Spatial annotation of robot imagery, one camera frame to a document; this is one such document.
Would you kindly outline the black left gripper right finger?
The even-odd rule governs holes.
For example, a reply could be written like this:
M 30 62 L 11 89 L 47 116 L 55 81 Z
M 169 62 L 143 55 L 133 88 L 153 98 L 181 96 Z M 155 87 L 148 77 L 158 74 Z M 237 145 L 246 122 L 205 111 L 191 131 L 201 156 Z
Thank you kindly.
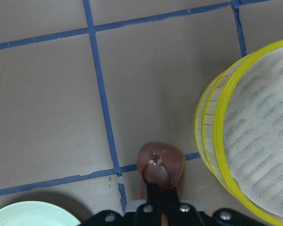
M 176 187 L 164 192 L 164 207 L 177 207 L 180 198 Z

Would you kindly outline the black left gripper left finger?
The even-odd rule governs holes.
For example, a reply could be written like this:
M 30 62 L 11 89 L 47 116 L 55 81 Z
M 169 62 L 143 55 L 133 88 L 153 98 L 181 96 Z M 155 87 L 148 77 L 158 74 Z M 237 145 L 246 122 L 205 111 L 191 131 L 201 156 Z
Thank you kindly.
M 158 185 L 147 184 L 147 204 L 155 207 L 162 207 L 162 195 Z

